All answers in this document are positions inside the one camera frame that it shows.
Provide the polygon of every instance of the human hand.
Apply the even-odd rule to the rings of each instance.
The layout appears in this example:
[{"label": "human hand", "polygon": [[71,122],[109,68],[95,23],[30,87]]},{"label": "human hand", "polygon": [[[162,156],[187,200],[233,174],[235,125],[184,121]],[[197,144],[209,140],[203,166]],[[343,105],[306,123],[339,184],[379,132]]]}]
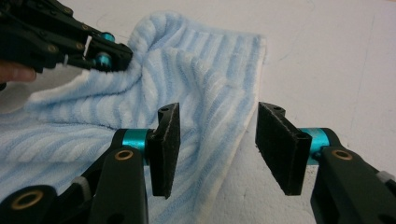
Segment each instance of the human hand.
[{"label": "human hand", "polygon": [[0,84],[9,81],[32,82],[35,70],[19,63],[0,60]]}]

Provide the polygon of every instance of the white and blue towel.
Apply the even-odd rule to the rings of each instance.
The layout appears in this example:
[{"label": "white and blue towel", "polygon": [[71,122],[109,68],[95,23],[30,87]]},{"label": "white and blue towel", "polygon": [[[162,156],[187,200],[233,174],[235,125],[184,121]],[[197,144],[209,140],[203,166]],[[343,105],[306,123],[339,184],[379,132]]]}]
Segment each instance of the white and blue towel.
[{"label": "white and blue towel", "polygon": [[129,69],[85,71],[0,115],[0,199],[25,186],[62,193],[119,128],[155,128],[157,110],[180,102],[181,146],[172,194],[151,195],[151,223],[205,222],[256,109],[265,40],[174,12],[139,22]]}]

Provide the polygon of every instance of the towel fold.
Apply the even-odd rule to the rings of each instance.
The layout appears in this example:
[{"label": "towel fold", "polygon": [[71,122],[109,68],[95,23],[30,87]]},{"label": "towel fold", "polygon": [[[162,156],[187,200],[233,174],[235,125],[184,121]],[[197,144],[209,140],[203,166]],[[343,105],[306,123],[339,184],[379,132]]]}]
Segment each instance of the towel fold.
[{"label": "towel fold", "polygon": [[153,197],[151,223],[205,222],[252,117],[265,40],[214,29],[175,12],[139,22],[127,71],[84,71],[0,115],[0,198],[32,184],[61,193],[119,128],[155,128],[157,109],[180,102],[181,146],[171,197]]}]

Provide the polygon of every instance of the teal metal joint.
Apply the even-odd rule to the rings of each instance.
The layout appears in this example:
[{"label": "teal metal joint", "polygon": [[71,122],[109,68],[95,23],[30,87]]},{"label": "teal metal joint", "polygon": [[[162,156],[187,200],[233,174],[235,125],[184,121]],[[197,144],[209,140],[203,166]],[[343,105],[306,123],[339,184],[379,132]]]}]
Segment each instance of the teal metal joint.
[{"label": "teal metal joint", "polygon": [[312,136],[308,165],[318,165],[318,161],[315,160],[315,158],[320,156],[320,151],[322,147],[328,147],[330,145],[327,134],[323,132],[323,130],[321,130],[320,128],[302,128],[300,130]]},{"label": "teal metal joint", "polygon": [[95,60],[93,61],[94,64],[100,64],[101,66],[111,68],[112,62],[110,55],[100,52],[96,55]]},{"label": "teal metal joint", "polygon": [[144,165],[149,164],[145,153],[148,130],[149,129],[128,129],[122,139],[123,146],[134,147],[140,151]]},{"label": "teal metal joint", "polygon": [[101,33],[100,36],[103,39],[106,39],[106,40],[111,41],[111,42],[115,42],[116,41],[116,38],[114,37],[114,35],[111,34],[111,33],[108,33],[108,32]]}]

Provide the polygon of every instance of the light blue towel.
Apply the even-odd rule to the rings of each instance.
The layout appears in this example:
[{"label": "light blue towel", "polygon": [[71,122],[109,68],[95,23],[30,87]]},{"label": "light blue towel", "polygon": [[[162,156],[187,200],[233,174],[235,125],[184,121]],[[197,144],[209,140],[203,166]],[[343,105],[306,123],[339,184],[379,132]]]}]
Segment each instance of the light blue towel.
[{"label": "light blue towel", "polygon": [[205,222],[255,110],[265,40],[213,29],[174,12],[139,22],[126,72],[85,71],[0,116],[0,198],[32,184],[63,192],[119,128],[155,128],[180,102],[181,147],[171,197],[151,195],[149,221]]}]

